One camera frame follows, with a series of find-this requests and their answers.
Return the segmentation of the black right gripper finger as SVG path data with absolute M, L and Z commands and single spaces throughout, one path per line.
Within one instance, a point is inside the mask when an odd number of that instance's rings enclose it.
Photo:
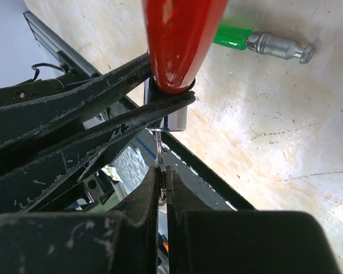
M 151 76 L 144 53 L 70 91 L 0 107 L 0 150 L 92 118 Z
M 113 143 L 195 101 L 187 91 L 125 112 L 27 156 L 0 157 L 0 213 L 29 211 Z

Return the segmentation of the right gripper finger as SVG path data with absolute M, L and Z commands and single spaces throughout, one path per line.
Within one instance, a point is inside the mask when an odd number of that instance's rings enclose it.
M 339 273 L 316 219 L 300 211 L 217 211 L 166 169 L 171 273 Z
M 158 175 L 107 212 L 0 215 L 0 273 L 156 273 Z

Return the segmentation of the silver key bunch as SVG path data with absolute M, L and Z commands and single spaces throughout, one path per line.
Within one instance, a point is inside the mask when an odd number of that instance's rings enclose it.
M 155 141 L 157 145 L 157 156 L 155 160 L 156 168 L 158 170 L 158 177 L 159 177 L 159 199 L 158 205 L 163 206 L 166 203 L 166 167 L 163 160 L 163 150 L 162 150 L 162 132 L 156 131 L 155 132 Z

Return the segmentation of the red cable lock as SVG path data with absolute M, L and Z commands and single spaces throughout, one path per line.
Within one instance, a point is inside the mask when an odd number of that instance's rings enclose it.
M 144 102 L 190 91 L 212 44 L 227 1 L 142 1 L 151 77 Z

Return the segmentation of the green cable lock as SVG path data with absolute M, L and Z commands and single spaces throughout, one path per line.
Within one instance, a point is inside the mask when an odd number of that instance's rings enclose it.
M 236 50 L 250 50 L 260 55 L 290 60 L 298 59 L 304 65 L 310 62 L 315 46 L 301 47 L 295 40 L 267 31 L 253 31 L 228 25 L 220 25 L 213 43 Z

